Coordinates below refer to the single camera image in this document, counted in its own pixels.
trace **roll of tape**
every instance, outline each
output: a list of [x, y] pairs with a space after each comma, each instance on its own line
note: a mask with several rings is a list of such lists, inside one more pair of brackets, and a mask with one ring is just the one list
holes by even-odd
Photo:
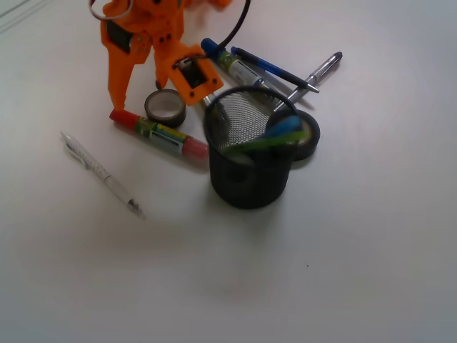
[[[317, 143], [319, 143], [319, 139], [321, 138], [321, 128], [317, 124], [317, 121], [305, 111], [300, 111], [297, 109], [297, 114], [303, 122], [302, 129], [309, 134], [307, 139], [298, 143], [297, 151], [295, 154], [295, 161], [301, 161], [314, 154]], [[273, 125], [276, 125], [281, 120], [285, 119], [288, 115], [289, 114], [287, 110], [274, 113], [268, 120], [266, 127], [269, 128]]]
[[186, 104], [173, 89], [162, 89], [149, 95], [144, 102], [144, 109], [150, 120], [172, 129], [186, 119]]

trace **pen clip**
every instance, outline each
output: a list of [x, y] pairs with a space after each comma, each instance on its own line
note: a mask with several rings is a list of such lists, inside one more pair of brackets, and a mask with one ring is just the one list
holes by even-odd
[[87, 162], [84, 161], [84, 159], [83, 159], [81, 156], [79, 156], [76, 152], [74, 152], [74, 151], [71, 149], [71, 147], [70, 147], [67, 143], [65, 143], [65, 147], [66, 147], [66, 149], [68, 150], [68, 152], [70, 153], [70, 155], [72, 155], [72, 157], [74, 157], [75, 159], [77, 159], [79, 162], [81, 162], [81, 163], [83, 164], [84, 168], [86, 168], [86, 169], [88, 169], [88, 170], [91, 168], [91, 167], [87, 164]]

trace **mesh pencil cup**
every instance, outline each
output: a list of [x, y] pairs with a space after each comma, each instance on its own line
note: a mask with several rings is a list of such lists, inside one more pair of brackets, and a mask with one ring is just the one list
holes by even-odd
[[277, 101], [284, 102], [290, 116], [297, 115], [295, 106], [283, 95], [253, 86], [230, 89], [206, 108], [204, 131], [209, 145], [211, 184], [232, 206], [264, 207], [278, 199], [286, 188], [296, 144], [287, 144], [280, 154], [274, 147], [226, 153], [265, 134]]

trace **orange robot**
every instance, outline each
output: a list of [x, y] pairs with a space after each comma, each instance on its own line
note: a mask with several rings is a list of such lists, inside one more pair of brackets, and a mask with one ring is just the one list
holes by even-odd
[[[209, 0], [225, 7], [231, 0]], [[156, 85], [170, 79], [189, 105], [214, 93], [224, 84], [200, 46], [180, 42], [184, 33], [184, 8], [192, 0], [112, 0], [99, 16], [89, 0], [92, 14], [101, 20], [101, 42], [108, 49], [108, 90], [116, 110], [124, 109], [126, 91], [135, 64], [143, 64], [154, 48]]]

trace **red highlighter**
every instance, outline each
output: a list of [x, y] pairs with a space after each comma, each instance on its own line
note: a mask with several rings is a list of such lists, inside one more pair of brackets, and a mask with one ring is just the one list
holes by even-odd
[[109, 116], [117, 124], [140, 136], [198, 163], [208, 160], [208, 145], [198, 139], [125, 110], [113, 110]]

